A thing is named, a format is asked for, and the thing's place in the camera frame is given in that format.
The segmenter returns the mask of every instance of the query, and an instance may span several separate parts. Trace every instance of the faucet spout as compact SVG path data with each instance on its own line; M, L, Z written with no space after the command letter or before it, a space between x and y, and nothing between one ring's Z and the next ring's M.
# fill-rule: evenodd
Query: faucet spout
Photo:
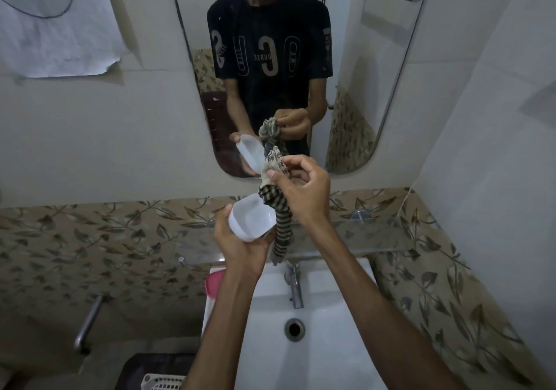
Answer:
M284 274L286 283L291 288L291 302L294 304L294 309L303 308L303 297L301 295L301 286L299 284L299 263L291 264L286 261L286 273Z

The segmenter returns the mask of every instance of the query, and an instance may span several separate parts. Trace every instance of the white plastic basket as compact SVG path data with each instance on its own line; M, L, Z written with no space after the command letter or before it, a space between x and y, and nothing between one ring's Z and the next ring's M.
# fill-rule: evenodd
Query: white plastic basket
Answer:
M141 390L180 390L185 376L147 374L143 377Z

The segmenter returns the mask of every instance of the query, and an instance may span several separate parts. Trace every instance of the black and white striped fabric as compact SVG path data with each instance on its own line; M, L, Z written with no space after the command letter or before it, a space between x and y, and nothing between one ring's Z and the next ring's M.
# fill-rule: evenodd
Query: black and white striped fabric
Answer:
M292 213L286 197L284 197L280 188L268 179L266 172L268 169L273 169L290 177L288 169L282 162L282 155L287 155L288 151L284 142L279 140L280 127L276 118L267 119L263 123L259 130L259 137L265 146L265 165L262 168L262 183L259 188L259 195L265 204L276 211L276 239L270 255L270 259L276 265L284 260L288 246L291 243Z

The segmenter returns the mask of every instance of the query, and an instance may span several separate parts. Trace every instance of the hand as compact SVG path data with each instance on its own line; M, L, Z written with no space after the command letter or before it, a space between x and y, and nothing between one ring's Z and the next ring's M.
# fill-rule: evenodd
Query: hand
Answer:
M242 133L242 132L237 132L237 133L232 133L230 134L230 141L234 142L234 143L238 143L241 140L241 136L243 134L247 134L247 135L251 135L253 137L255 137L257 140L259 140L259 142L261 142L261 139L259 138L258 135L255 135L255 133L250 132L250 133ZM241 159L241 168L244 170L244 172L249 175L249 176L260 176L257 172L255 172L253 169L251 169L249 167L249 164L245 161L244 157L240 154L240 159Z
M305 228L314 228L330 222L330 178L315 160L303 155L284 156L282 162L292 177L305 185L296 185L281 172L268 171L268 177L282 190L290 210Z
M276 231L273 229L266 237L253 242L243 242L233 234L228 225L232 204L228 204L216 213L214 237L226 260L226 268L240 274L260 278L265 267L268 247L274 241Z
M278 109L274 117L282 129L282 140L300 140L311 131L307 109Z

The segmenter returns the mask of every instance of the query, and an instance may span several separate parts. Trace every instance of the sink basin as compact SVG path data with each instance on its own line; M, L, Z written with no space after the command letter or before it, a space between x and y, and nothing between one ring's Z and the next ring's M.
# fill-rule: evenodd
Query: sink basin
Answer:
M358 262L375 280L369 261ZM285 269L284 263L267 264L255 288L236 390L387 390L326 263L301 262L302 309L294 309L290 301ZM214 300L207 298L203 331L213 305ZM298 342L285 333L291 319L305 327Z

